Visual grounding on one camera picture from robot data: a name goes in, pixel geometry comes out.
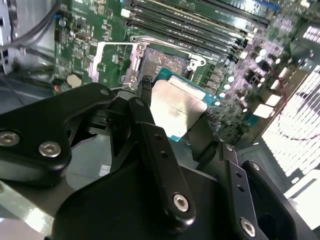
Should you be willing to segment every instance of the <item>bright light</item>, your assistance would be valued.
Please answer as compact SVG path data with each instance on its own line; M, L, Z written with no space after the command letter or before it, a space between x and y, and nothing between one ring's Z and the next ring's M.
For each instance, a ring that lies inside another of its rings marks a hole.
M253 115L267 119L273 111L274 111L273 107L260 104L254 111Z
M279 80L275 80L272 86L270 87L271 90L275 90L279 86Z
M257 56L254 61L258 64L262 61L262 59L262 56Z
M265 102L265 104L271 106L271 107L274 107L275 105L277 105L279 103L281 99L281 96L278 96L278 95L274 95L272 94L268 100Z
M288 68L285 67L285 68L280 72L279 78L282 79L282 78L286 75L287 72L288 72Z
M234 77L234 76L228 77L228 82L229 82L229 83L232 83L234 80L235 80L235 77Z
M231 86L230 86L229 84L225 84L225 85L223 86L223 88L224 88L225 90L229 90L229 89L231 88Z
M241 58L241 59L246 59L247 56L248 56L248 53L247 53L246 51L243 51L243 52L241 53L241 55L240 55L240 58Z
M306 175L320 164L320 140L319 137L313 138L320 132L320 97L316 91L320 86L319 71L318 65L306 79L302 79L302 84L287 102L280 118L275 117L262 135L288 177L297 169ZM298 93L304 93L308 99Z
M259 55L260 55L261 57L264 57L265 55L267 55L267 50L261 49L261 50L259 51Z
M226 96L226 94L225 94L224 92L220 92L220 93L219 93L219 97L220 97L220 98L224 98L225 96Z

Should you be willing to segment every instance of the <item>electronic component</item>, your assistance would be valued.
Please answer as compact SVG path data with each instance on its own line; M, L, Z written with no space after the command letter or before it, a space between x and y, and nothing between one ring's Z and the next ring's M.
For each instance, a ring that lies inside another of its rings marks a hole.
M156 76L163 68L188 78L190 74L190 71L188 71L189 63L190 60L188 59L166 54L163 51L147 47L144 51L138 81L140 81L143 76L151 76L152 81L155 80Z
M78 74L70 74L66 77L67 83L74 89L82 85L82 77Z
M262 60L261 62L258 63L258 66L261 68L261 70L268 72L270 69L270 65L267 61Z
M275 64L279 64L281 62L281 58L272 54L268 54L268 58L270 58Z
M281 96L276 95L274 91L269 90L267 87L261 88L259 96L266 105L271 107L275 107L281 100Z
M237 134L230 132L246 121L237 93L245 93L248 101L258 94L271 76L265 63L275 63L271 55L285 56L274 29L281 22L298 23L260 1L255 8L227 2L99 1L88 7L63 0L67 23L56 24L55 77L66 79L76 72L83 84L135 91L144 76L154 80L162 69L170 69L216 96L211 104L219 105L214 107L217 118L231 122L220 134L234 143ZM292 39L291 30L281 29L281 36Z
M256 53L256 52L253 52L252 54L251 54L251 58L252 59L254 59L254 61L258 64L258 63L260 63L261 61L262 61L262 59L263 59L263 57L262 56L260 56L258 53Z
M267 50L265 50L264 48L262 48L260 46L257 46L254 50L261 57L264 57L265 55L267 55Z

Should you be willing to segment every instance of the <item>ram slot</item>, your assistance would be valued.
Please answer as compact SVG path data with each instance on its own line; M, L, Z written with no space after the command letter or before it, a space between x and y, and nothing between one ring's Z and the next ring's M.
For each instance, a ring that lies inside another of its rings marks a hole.
M170 2L170 5L172 5L172 7L158 2L156 0L139 0L139 1L143 1L143 2L147 2L148 4L150 3L156 3L158 5L162 5L162 6L166 6L168 9L172 9L172 11L177 14L178 12L183 12L181 10L178 10L177 8L181 9L181 6L178 4L180 1L179 0L172 0ZM245 32L251 32L252 29L254 28L254 24L252 24L251 22L249 22L248 20L242 18L242 17L237 17L233 14L230 14L228 12L222 11L222 10L217 10L214 7L212 7L209 4L203 4L194 0L188 0L190 4L194 4L194 13L202 16L203 18L207 18L213 22L215 22L216 24L219 24L221 26L225 26L227 28L231 28L231 29L239 29Z
M219 0L219 2L265 19L270 19L276 11L280 10L279 5L271 1L251 0L251 4L248 0Z
M249 12L243 11L241 9L238 9L236 7L230 6L224 2L219 2L217 0L199 0L199 1L194 1L194 0L165 0L165 3L179 6L180 8L187 9L188 11L194 11L195 13L202 13L204 8L203 6L206 6L206 9L211 8L214 9L215 11L219 11L220 14L231 14L230 18L242 18L245 19L246 21L258 25L264 28L267 28L268 25L270 24L270 21L267 19L264 19L262 17L253 15Z
M194 27L210 31L213 34L217 34L225 38L230 38L231 40L237 38L245 39L247 36L246 32L236 29L235 27L226 27L211 20L204 19L199 15L184 12L154 0L133 0L132 5L134 7L141 7L152 12L162 14L175 20L183 21Z
M208 57L216 58L216 56L227 58L230 54L219 49L202 44L201 41L195 42L194 38L188 39L182 36L179 32L172 31L171 29L152 24L149 21L144 21L138 17L132 17L128 21L129 26L136 27L139 31L146 31L149 35L162 38L171 44L184 47L191 50L196 54L205 55Z
M155 13L154 11L149 11L143 8L135 7L135 14L137 17L143 18L146 21L156 22L160 25L167 26L169 28L180 31L181 33L186 33L194 37L199 37L212 44L220 46L226 50L237 50L236 41L230 41L223 37L219 37L216 34L212 34L208 31L200 29L198 27L191 26L182 21L174 20L170 17L163 16L162 14Z
M148 25L151 29L157 29L157 30L162 30L166 34L169 34L171 36L176 36L175 38L189 43L193 44L195 46L199 46L203 49L207 49L208 51L213 51L214 53L220 54L221 56L228 56L230 53L230 49L224 48L220 45L215 44L212 41L208 41L205 39L201 39L200 37L196 37L194 35L187 34L185 32L181 32L180 30L176 30L171 27L167 27L161 23L157 22L152 22L150 19L145 19L145 18L140 18L146 25Z

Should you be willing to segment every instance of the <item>ram module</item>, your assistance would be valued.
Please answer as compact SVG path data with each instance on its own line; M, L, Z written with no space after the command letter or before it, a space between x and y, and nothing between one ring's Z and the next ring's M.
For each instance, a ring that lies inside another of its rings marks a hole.
M276 3L264 0L251 0L251 4L248 0L219 0L219 2L268 20L280 9Z
M155 11L144 9L142 7L134 8L135 16L142 17L144 19L150 19L152 22L161 22L164 26L171 27L176 30L180 30L181 32L185 32L190 35L195 35L200 38L203 38L207 41L211 41L218 46L221 46L226 49L237 48L238 45L241 45L241 39L237 39L234 37L224 37L220 36L215 32L211 32L210 30L205 30L199 26L193 26L192 24L186 23L180 19L174 19L169 16L165 16L160 13L156 13Z
M247 36L247 33L243 30L207 20L198 14L191 14L154 0L133 0L131 4L133 7L141 7L176 20L185 21L190 25L212 31L212 33L226 38L245 39Z
M225 27L229 27L232 29L239 29L246 32L251 32L255 27L255 24L252 23L250 20L245 19L243 17L238 17L231 12L223 10L221 8L212 6L209 3L198 2L194 0L187 0L190 4L194 5L193 13L197 15L203 16L204 18L209 19L210 21L214 21L217 24L220 24ZM155 0L144 0L144 2L156 2ZM179 5L180 0L168 0L165 1L164 5L173 6L179 9L184 9Z
M191 49L197 54L206 55L208 57L211 57L212 54L220 57L228 57L231 54L228 49L214 45L211 42L204 41L189 34L181 33L175 29L150 22L143 18L132 17L128 23L139 29L144 29L149 32L154 32L156 35L163 36L162 38L167 38L166 40L170 43Z

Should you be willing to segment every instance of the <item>cable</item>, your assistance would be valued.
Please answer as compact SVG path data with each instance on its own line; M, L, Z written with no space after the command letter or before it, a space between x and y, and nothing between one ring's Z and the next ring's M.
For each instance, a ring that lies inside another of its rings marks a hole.
M31 54L31 55L34 55L34 56L37 56L39 58L42 58L43 60L46 60L47 62L49 63L54 63L55 62L55 59L49 55L46 55L38 50L35 50L33 48L27 48L25 50L26 53L28 54Z
M41 39L46 35L46 33L49 31L53 22L54 22L54 18L47 23L47 25L44 27L42 32L39 34L39 36L35 40L33 40L32 42L28 42L27 44L21 45L20 47L27 49L27 48L31 48L31 46L38 44L41 41Z
M33 27L30 31L28 31L23 36L13 40L12 42L0 46L0 51L6 50L8 48L12 47L18 47L20 45L23 45L25 42L32 39L34 36L36 36L57 14L57 12L60 9L62 0L56 0L56 4L54 7L49 11L49 13L39 22L38 25Z
M281 116L282 116L282 113L283 113L285 107L288 104L289 99L288 99L287 94L286 94L286 90L285 90L283 79L281 77L278 77L277 73L275 72L275 70L272 67L269 67L269 70L275 76L275 78L279 81L281 94L282 94L282 96L284 98L284 103L283 103L282 109L280 110L280 112L278 114L278 127L279 127L280 134L282 136L284 136L286 139L290 139L290 140L293 140L293 141L301 141L301 142L310 141L310 140L313 140L313 139L316 139L317 137L319 137L320 133L315 134L314 136L309 137L309 138L296 138L296 137L290 137L287 134L285 134L283 131L281 131L280 119L281 119Z

